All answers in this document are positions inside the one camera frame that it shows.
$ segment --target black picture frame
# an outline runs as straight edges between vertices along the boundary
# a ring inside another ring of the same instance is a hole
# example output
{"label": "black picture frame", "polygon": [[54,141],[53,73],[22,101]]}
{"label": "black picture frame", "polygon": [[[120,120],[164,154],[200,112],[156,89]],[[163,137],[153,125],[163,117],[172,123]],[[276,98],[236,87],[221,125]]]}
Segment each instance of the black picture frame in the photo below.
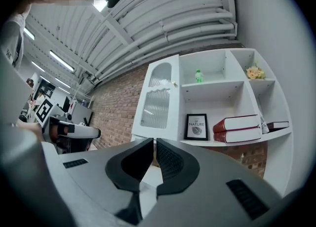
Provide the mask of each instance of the black picture frame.
{"label": "black picture frame", "polygon": [[[189,119],[191,116],[203,116],[204,117],[204,119],[205,119],[205,138],[188,137]],[[184,131],[184,139],[208,141],[208,124],[207,124],[207,115],[206,114],[187,114],[186,126],[185,126],[185,131]]]}

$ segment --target brick wall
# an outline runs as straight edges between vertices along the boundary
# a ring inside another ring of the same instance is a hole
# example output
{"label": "brick wall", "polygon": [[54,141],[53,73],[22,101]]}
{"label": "brick wall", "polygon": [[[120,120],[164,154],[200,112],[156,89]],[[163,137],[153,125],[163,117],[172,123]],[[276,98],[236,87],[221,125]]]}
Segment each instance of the brick wall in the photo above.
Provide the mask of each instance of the brick wall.
{"label": "brick wall", "polygon": [[[212,46],[195,49],[181,54],[215,48],[241,47],[240,44]],[[111,147],[130,142],[134,116],[147,72],[148,64],[119,76],[96,89],[90,95],[92,105],[91,126],[101,129],[99,139],[93,141],[97,148]],[[219,151],[246,165],[263,177],[267,160],[267,142],[234,147],[208,147]]]}

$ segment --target picture frame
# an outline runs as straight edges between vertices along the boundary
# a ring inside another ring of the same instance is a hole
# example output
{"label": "picture frame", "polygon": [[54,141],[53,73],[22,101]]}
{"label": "picture frame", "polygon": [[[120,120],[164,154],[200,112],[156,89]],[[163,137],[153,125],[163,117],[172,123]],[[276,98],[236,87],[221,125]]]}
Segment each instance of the picture frame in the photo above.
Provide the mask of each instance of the picture frame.
{"label": "picture frame", "polygon": [[206,114],[187,114],[184,139],[208,141]]}

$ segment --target ribbed glass panel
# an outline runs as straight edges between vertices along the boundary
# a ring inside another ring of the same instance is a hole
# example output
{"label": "ribbed glass panel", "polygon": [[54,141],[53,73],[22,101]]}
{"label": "ribbed glass panel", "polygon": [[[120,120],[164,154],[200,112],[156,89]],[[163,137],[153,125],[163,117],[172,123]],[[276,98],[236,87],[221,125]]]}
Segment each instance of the ribbed glass panel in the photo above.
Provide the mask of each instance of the ribbed glass panel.
{"label": "ribbed glass panel", "polygon": [[146,95],[141,126],[165,129],[168,121],[170,90],[158,90]]}
{"label": "ribbed glass panel", "polygon": [[153,70],[149,87],[166,85],[171,82],[171,65],[162,63]]}

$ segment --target small green bottle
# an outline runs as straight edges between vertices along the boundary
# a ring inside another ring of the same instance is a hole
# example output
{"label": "small green bottle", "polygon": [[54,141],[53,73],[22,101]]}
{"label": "small green bottle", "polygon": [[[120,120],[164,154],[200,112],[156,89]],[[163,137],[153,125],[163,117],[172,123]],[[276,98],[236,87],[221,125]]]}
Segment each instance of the small green bottle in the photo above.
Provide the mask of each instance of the small green bottle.
{"label": "small green bottle", "polygon": [[196,81],[197,81],[197,83],[203,82],[203,76],[204,75],[201,73],[201,70],[197,69],[197,72],[196,72]]}

